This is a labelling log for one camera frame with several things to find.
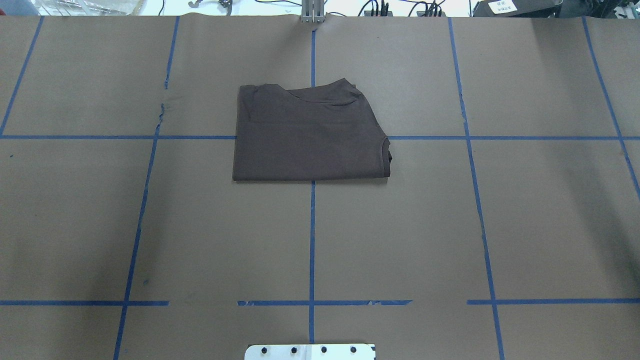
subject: folded garment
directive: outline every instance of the folded garment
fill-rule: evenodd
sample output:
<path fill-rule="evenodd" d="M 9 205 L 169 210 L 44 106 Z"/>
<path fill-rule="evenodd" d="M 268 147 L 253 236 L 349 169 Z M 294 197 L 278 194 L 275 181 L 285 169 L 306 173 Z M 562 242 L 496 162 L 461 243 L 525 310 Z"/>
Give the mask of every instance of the folded garment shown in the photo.
<path fill-rule="evenodd" d="M 240 87 L 234 180 L 388 177 L 389 140 L 369 102 L 346 79 L 285 90 Z"/>

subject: horizontal blue line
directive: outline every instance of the horizontal blue line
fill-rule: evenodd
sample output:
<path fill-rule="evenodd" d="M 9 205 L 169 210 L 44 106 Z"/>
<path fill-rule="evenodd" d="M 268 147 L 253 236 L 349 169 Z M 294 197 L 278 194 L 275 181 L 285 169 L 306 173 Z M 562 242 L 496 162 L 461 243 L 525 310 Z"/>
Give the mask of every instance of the horizontal blue line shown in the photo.
<path fill-rule="evenodd" d="M 413 300 L 250 300 L 239 301 L 238 306 L 405 306 Z"/>
<path fill-rule="evenodd" d="M 0 306 L 169 306 L 169 302 L 107 300 L 0 300 Z"/>
<path fill-rule="evenodd" d="M 467 300 L 467 305 L 640 304 L 640 298 Z"/>
<path fill-rule="evenodd" d="M 235 140 L 236 135 L 159 135 L 158 140 Z M 389 140 L 466 140 L 464 135 L 395 135 Z M 14 140 L 153 140 L 154 135 L 1 135 Z M 617 136 L 470 136 L 471 140 L 575 140 L 618 141 Z M 640 140 L 640 136 L 623 136 L 623 140 Z"/>

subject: folded t-shirt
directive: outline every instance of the folded t-shirt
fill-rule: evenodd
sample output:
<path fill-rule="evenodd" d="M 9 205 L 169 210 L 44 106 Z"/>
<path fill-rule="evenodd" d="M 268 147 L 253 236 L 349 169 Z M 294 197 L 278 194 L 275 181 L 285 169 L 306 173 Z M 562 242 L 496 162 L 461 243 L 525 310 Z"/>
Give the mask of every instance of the folded t-shirt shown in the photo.
<path fill-rule="evenodd" d="M 345 79 L 297 90 L 241 86 L 236 135 L 234 180 L 390 175 L 389 140 L 362 92 Z"/>

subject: cloth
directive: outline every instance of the cloth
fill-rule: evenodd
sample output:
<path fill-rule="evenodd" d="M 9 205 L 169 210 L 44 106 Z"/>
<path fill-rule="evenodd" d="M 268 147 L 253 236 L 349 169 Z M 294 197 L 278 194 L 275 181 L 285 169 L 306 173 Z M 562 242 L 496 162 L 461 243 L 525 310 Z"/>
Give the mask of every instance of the cloth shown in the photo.
<path fill-rule="evenodd" d="M 390 175 L 389 140 L 365 96 L 346 79 L 297 90 L 241 86 L 236 135 L 236 181 Z"/>

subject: white metal bracket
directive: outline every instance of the white metal bracket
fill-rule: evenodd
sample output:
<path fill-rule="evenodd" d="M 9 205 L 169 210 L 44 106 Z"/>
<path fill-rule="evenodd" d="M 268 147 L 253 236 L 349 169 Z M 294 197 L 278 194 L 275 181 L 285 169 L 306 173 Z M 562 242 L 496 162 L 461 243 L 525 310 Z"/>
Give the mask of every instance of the white metal bracket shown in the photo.
<path fill-rule="evenodd" d="M 302 22 L 324 22 L 324 0 L 302 0 Z"/>
<path fill-rule="evenodd" d="M 373 344 L 252 345 L 244 360 L 376 360 Z"/>

